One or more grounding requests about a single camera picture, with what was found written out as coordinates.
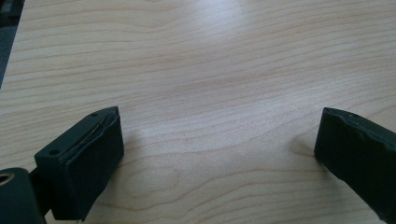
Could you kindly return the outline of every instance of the black plastic part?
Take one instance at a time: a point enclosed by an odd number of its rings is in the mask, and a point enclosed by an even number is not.
[[[123,152],[119,110],[110,107],[90,114],[35,154],[40,178],[53,190],[54,217],[84,220]]]
[[[46,223],[39,212],[29,175],[22,168],[0,171],[0,223]]]
[[[18,25],[24,0],[0,0],[0,27]]]
[[[396,133],[359,115],[324,108],[315,156],[380,219],[396,223]]]

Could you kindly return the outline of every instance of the black rubber pad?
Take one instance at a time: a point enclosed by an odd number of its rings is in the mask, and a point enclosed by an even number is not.
[[[90,114],[35,154],[50,182],[56,219],[84,220],[124,153],[120,114],[110,107]]]
[[[396,222],[396,133],[358,115],[324,108],[315,156],[382,220]]]

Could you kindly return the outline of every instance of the screw hole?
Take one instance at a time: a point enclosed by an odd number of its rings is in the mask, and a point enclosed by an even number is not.
[[[14,174],[1,174],[0,175],[0,186],[5,185],[14,178]]]
[[[356,115],[356,114],[349,114],[348,116],[349,116],[350,118],[354,118],[354,119],[358,119],[358,118],[361,117],[361,116]]]
[[[51,151],[49,152],[49,155],[50,155],[50,156],[56,156],[56,155],[58,155],[58,154],[59,154],[59,150],[57,150],[57,149],[51,150]]]

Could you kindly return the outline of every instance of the light wood surface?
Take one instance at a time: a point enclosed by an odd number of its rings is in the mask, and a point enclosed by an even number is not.
[[[313,147],[324,106],[396,131],[396,2],[26,1],[0,168],[112,105],[125,157],[87,224],[382,223]]]

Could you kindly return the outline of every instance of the wooden table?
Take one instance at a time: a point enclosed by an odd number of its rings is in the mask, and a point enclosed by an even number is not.
[[[396,2],[26,1],[0,168],[112,105],[125,157],[87,224],[382,223],[313,147],[324,106],[396,131]]]

